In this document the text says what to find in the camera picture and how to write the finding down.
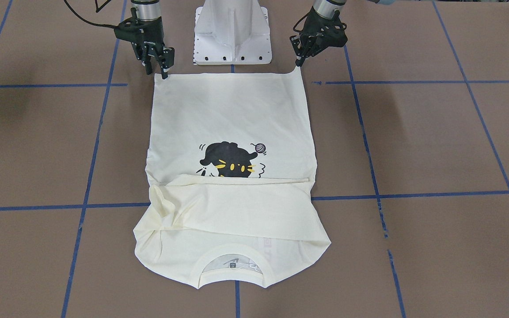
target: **metal cylinder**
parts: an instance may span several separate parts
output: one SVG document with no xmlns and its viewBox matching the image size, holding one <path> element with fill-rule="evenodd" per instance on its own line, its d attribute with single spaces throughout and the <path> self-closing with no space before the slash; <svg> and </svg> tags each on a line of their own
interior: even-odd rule
<svg viewBox="0 0 509 318">
<path fill-rule="evenodd" d="M 335 15 L 335 11 L 341 11 L 347 0 L 315 0 L 313 9 L 320 16 L 331 20 Z"/>
<path fill-rule="evenodd" d="M 139 20 L 153 21 L 161 17 L 160 0 L 131 0 L 131 3 L 137 9 Z"/>
</svg>

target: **white plastic stand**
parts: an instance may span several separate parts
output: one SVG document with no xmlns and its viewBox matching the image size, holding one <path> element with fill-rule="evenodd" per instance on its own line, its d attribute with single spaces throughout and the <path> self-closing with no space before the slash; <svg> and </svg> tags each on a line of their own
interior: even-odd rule
<svg viewBox="0 0 509 318">
<path fill-rule="evenodd" d="M 196 9 L 194 64 L 268 64 L 268 10 L 258 0 L 205 0 Z"/>
</svg>

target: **white t-shirt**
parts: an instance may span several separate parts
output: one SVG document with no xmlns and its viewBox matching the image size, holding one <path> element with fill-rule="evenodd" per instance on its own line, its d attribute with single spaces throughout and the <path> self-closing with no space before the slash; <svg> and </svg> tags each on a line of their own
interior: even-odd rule
<svg viewBox="0 0 509 318">
<path fill-rule="evenodd" d="M 316 168 L 299 68 L 157 77 L 135 255 L 195 288 L 284 280 L 330 244 L 311 204 Z"/>
</svg>

